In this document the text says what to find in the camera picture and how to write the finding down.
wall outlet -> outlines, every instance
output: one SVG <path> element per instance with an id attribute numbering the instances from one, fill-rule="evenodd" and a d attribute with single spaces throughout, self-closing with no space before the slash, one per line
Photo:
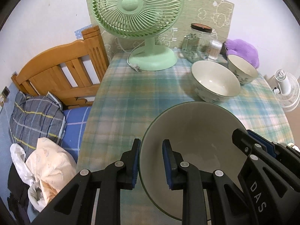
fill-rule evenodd
<path id="1" fill-rule="evenodd" d="M 10 93 L 9 89 L 5 86 L 5 88 L 0 94 L 0 102 L 5 102 L 9 93 Z"/>

fan base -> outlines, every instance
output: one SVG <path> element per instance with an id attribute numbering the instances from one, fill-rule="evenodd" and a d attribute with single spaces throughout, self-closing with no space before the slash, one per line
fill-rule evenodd
<path id="1" fill-rule="evenodd" d="M 145 46 L 135 49 L 129 56 L 129 63 L 138 65 L 144 71 L 159 71 L 174 66 L 177 62 L 175 53 L 166 46 L 153 45 L 151 53 L 145 53 Z"/>

blue bedsheet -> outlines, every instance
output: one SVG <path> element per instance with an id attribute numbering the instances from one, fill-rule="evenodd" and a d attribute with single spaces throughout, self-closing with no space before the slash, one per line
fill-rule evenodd
<path id="1" fill-rule="evenodd" d="M 90 110 L 91 107 L 89 106 L 63 111 L 66 117 L 67 127 L 61 142 L 61 147 L 73 156 L 76 163 Z"/>

blue wall paper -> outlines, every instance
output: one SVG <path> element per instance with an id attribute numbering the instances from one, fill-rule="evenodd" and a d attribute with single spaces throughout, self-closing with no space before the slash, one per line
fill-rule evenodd
<path id="1" fill-rule="evenodd" d="M 13 83 L 8 88 L 10 90 L 10 94 L 0 113 L 0 197 L 7 208 L 7 198 L 10 194 L 10 191 L 7 188 L 7 180 L 9 169 L 12 164 L 11 152 L 9 150 L 11 147 L 11 139 L 8 118 L 10 119 L 13 112 L 14 102 L 18 92 L 18 89 Z"/>
<path id="2" fill-rule="evenodd" d="M 76 36 L 76 39 L 78 40 L 78 39 L 82 38 L 82 33 L 81 33 L 81 31 L 83 31 L 83 30 L 85 30 L 85 29 L 87 29 L 87 28 L 91 28 L 91 27 L 92 27 L 92 25 L 88 25 L 88 26 L 85 26 L 85 27 L 83 27 L 83 28 L 81 28 L 81 29 L 79 29 L 79 30 L 74 31 L 75 36 Z"/>

bowl rim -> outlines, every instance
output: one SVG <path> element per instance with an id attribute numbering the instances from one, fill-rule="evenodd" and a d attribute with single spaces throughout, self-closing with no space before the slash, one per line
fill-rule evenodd
<path id="1" fill-rule="evenodd" d="M 218 93 L 215 93 L 215 92 L 211 91 L 210 89 L 206 88 L 203 84 L 201 84 L 201 83 L 196 79 L 196 77 L 195 77 L 194 74 L 193 74 L 193 66 L 194 66 L 197 62 L 203 62 L 203 61 L 204 61 L 204 62 L 214 63 L 214 64 L 217 64 L 217 65 L 220 65 L 221 67 L 224 67 L 223 65 L 221 65 L 221 64 L 219 64 L 219 63 L 212 62 L 212 61 L 208 61 L 208 60 L 200 60 L 200 61 L 194 62 L 193 65 L 192 65 L 191 68 L 190 68 L 190 71 L 191 71 L 191 73 L 192 73 L 193 78 L 194 78 L 200 85 L 202 85 L 202 87 L 204 87 L 204 88 L 207 89 L 209 92 L 211 92 L 211 93 L 213 93 L 213 94 L 215 94 L 215 95 L 218 95 L 218 96 L 221 96 L 221 97 L 225 97 L 225 98 L 236 97 L 236 96 L 238 96 L 238 95 L 240 94 L 242 88 L 241 88 L 241 84 L 240 84 L 238 78 L 234 75 L 233 72 L 231 72 L 231 71 L 230 71 L 228 68 L 226 68 L 226 67 L 224 67 L 224 68 L 225 68 L 226 70 L 228 70 L 228 71 L 234 76 L 234 78 L 236 79 L 236 82 L 237 82 L 238 85 L 239 85 L 239 89 L 240 89 L 240 90 L 239 90 L 239 92 L 238 92 L 236 95 L 233 95 L 233 96 L 224 96 L 224 95 L 221 95 L 221 94 L 218 94 Z"/>
<path id="2" fill-rule="evenodd" d="M 172 107 L 169 107 L 168 109 L 164 110 L 162 113 L 160 113 L 160 114 L 159 114 L 159 115 L 151 122 L 151 124 L 150 124 L 149 127 L 147 128 L 146 132 L 144 133 L 144 136 L 143 136 L 143 138 L 142 138 L 142 141 L 141 141 L 141 144 L 140 144 L 140 147 L 139 147 L 139 163 L 138 163 L 138 164 L 139 164 L 139 166 L 138 166 L 139 178 L 140 178 L 140 180 L 141 180 L 142 187 L 143 187 L 143 189 L 144 189 L 146 195 L 148 196 L 148 198 L 151 200 L 151 202 L 152 202 L 152 203 L 153 203 L 160 211 L 162 211 L 164 214 L 166 214 L 166 215 L 168 215 L 169 217 L 174 218 L 174 219 L 176 219 L 176 220 L 178 220 L 178 221 L 182 221 L 182 219 L 179 219 L 179 218 L 177 218 L 177 217 L 175 217 L 175 216 L 172 216 L 171 214 L 169 214 L 169 213 L 167 213 L 166 211 L 164 211 L 161 207 L 159 207 L 158 204 L 156 204 L 156 203 L 154 202 L 154 200 L 151 198 L 150 194 L 148 193 L 146 187 L 144 186 L 144 182 L 143 182 L 142 175 L 141 175 L 141 164 L 140 164 L 140 160 L 141 160 L 141 159 L 140 159 L 140 156 L 141 156 L 141 150 L 142 150 L 142 146 L 143 146 L 143 143 L 144 143 L 145 136 L 146 136 L 147 132 L 149 131 L 150 127 L 152 126 L 152 124 L 153 124 L 153 123 L 154 123 L 154 122 L 155 122 L 162 114 L 164 114 L 165 112 L 169 111 L 170 109 L 172 109 L 172 108 L 174 108 L 174 107 L 177 107 L 177 106 L 179 106 L 179 105 L 183 105 L 183 104 L 191 104 L 191 103 L 194 103 L 194 102 L 201 103 L 201 104 L 210 104 L 210 105 L 214 105 L 215 107 L 222 108 L 223 110 L 225 110 L 225 111 L 229 112 L 231 115 L 233 115 L 233 116 L 241 123 L 241 125 L 243 126 L 243 129 L 242 129 L 242 130 L 243 130 L 245 133 L 247 132 L 247 130 L 246 130 L 244 124 L 243 124 L 243 123 L 242 123 L 242 122 L 241 122 L 241 121 L 240 121 L 233 113 L 231 113 L 230 111 L 228 111 L 228 110 L 225 109 L 224 107 L 218 106 L 218 105 L 213 104 L 213 103 L 205 102 L 205 101 L 188 101 L 188 102 L 182 102 L 182 103 L 176 104 L 176 105 L 174 105 L 174 106 L 172 106 Z"/>
<path id="3" fill-rule="evenodd" d="M 227 56 L 227 61 L 229 61 L 230 63 L 232 63 L 237 69 L 241 70 L 238 66 L 236 66 L 236 65 L 229 59 L 229 57 L 232 57 L 232 56 L 238 57 L 238 58 L 241 58 L 241 57 L 239 57 L 239 56 L 237 56 L 237 55 L 234 55 L 234 54 L 230 54 L 230 55 Z M 243 59 L 245 62 L 247 62 L 247 63 L 251 66 L 251 68 L 255 71 L 256 76 L 254 77 L 254 76 L 251 76 L 251 75 L 245 73 L 243 70 L 241 70 L 241 71 L 242 71 L 244 74 L 248 75 L 249 77 L 252 77 L 252 78 L 254 78 L 254 79 L 258 78 L 259 74 L 258 74 L 257 69 L 256 69 L 255 67 L 253 67 L 253 66 L 252 66 L 248 61 L 246 61 L 244 58 L 241 58 L 241 59 Z"/>

